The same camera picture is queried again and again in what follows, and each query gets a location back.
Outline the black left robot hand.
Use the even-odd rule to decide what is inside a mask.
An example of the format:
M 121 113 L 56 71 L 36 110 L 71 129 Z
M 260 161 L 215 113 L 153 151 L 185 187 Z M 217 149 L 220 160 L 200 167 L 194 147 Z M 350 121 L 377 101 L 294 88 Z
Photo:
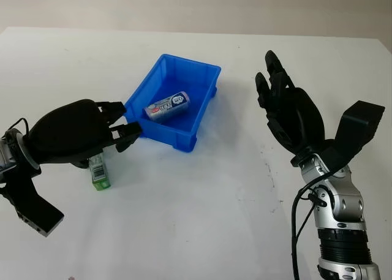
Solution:
M 80 165 L 112 145 L 121 153 L 142 133 L 138 122 L 112 126 L 125 112 L 122 102 L 78 100 L 39 119 L 24 144 L 38 164 Z

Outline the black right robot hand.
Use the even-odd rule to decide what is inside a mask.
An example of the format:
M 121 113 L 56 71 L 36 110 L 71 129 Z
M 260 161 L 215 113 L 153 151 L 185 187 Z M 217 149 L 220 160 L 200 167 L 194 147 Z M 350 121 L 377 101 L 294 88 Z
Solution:
M 299 167 L 328 144 L 322 116 L 305 90 L 293 84 L 273 51 L 267 51 L 265 62 L 269 80 L 260 72 L 255 76 L 258 103 L 266 111 L 274 138 L 294 155 L 291 164 Z

